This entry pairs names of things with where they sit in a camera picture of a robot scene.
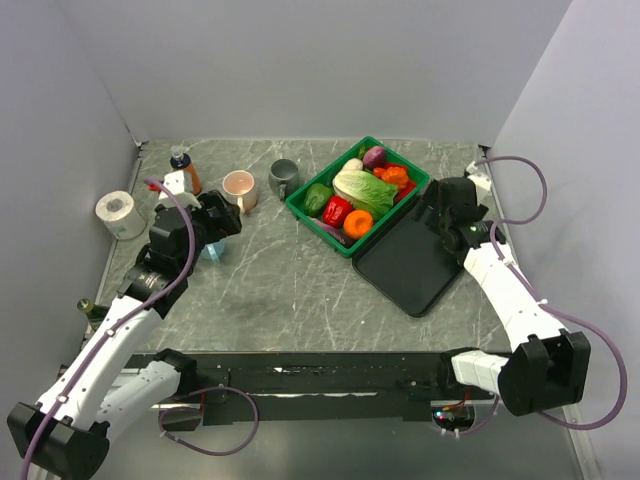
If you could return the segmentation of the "light blue faceted mug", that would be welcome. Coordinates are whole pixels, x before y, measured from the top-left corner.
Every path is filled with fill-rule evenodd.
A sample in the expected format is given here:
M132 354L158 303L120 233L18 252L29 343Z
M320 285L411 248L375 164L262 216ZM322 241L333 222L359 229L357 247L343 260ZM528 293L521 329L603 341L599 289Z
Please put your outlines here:
M203 247L200 258L211 262L219 261L224 254L225 246L226 243L224 239L214 243L208 243Z

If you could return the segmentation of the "grey blue mug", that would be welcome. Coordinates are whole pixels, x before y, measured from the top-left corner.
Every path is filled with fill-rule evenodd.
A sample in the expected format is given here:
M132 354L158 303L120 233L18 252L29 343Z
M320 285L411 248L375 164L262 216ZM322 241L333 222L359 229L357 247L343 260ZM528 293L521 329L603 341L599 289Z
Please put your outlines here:
M272 192L284 202L302 185L302 178L294 161L278 159L270 167L268 182Z

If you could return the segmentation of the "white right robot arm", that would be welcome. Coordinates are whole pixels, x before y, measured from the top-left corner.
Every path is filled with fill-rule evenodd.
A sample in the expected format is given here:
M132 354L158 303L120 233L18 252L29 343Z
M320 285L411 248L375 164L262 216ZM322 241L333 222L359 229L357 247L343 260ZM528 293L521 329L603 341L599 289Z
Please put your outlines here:
M432 180L412 212L441 240L446 252L477 282L507 334L510 353L450 350L436 376L439 391L461 397L470 387L499 396L515 416L579 402L584 393L591 345L545 312L518 280L521 271L506 237L478 197L473 175Z

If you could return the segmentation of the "pink ceramic mug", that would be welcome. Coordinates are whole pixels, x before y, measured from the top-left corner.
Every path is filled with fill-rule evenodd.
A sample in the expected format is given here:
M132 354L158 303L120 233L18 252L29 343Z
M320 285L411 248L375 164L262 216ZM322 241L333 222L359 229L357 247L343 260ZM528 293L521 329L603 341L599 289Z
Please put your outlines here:
M228 173L222 180L222 188L228 201L237 205L242 213L253 209L258 202L256 180L248 171Z

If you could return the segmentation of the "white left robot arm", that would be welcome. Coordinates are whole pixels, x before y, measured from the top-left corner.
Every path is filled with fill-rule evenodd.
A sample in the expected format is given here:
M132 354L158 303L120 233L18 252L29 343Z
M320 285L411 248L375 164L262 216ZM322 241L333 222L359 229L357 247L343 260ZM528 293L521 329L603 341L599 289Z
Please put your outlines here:
M212 190L186 205L159 205L106 317L56 383L7 417L24 465L61 479L89 479L112 441L153 404L191 399L197 362L165 349L122 390L112 385L136 348L186 291L204 247L240 233L240 209Z

